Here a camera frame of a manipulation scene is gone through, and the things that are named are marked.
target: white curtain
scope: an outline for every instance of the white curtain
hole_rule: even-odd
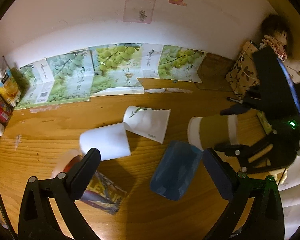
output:
[[[283,206],[285,239],[289,239],[300,226],[300,156],[290,166],[287,175],[278,187]]]

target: doll hair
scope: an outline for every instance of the doll hair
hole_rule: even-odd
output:
[[[287,55],[292,56],[293,37],[286,20],[276,14],[270,14],[261,24],[262,35],[275,37],[276,33],[286,33],[287,45],[283,46]]]

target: screw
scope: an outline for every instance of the screw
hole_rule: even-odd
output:
[[[66,174],[64,172],[60,172],[57,177],[58,179],[63,179],[65,176]]]
[[[269,181],[275,181],[273,176],[267,176],[267,178],[269,179]]]
[[[29,178],[29,182],[30,182],[30,183],[35,182],[35,176],[30,177],[30,178]]]
[[[246,177],[246,174],[243,171],[239,171],[237,173],[237,175],[238,175],[239,178],[242,178],[242,179]]]

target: wooden table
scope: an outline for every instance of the wooden table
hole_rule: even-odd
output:
[[[85,203],[76,204],[101,239],[202,239],[227,205],[203,165],[183,198],[177,202],[159,196],[149,182],[168,143],[187,141],[187,125],[193,116],[218,114],[231,105],[232,92],[199,90],[194,83],[146,80],[148,88],[181,88],[192,93],[162,93],[91,98],[89,102],[42,106],[14,111],[0,139],[0,191],[11,223],[18,230],[23,191],[30,176],[50,178],[58,158],[79,148],[79,136],[88,129],[122,122],[128,106],[171,109],[163,145],[127,132],[131,156],[103,161],[98,170],[129,196],[116,215]],[[254,111],[239,116],[240,143],[253,144],[264,136]],[[239,170],[236,158],[227,158]],[[257,174],[255,178],[264,178]],[[70,236],[54,200],[51,200],[63,233]],[[241,226],[248,209],[242,216]]]

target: barcode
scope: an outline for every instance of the barcode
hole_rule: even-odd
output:
[[[7,115],[5,112],[2,112],[2,113],[1,113],[1,116],[2,116],[4,119],[8,120],[8,115]]]

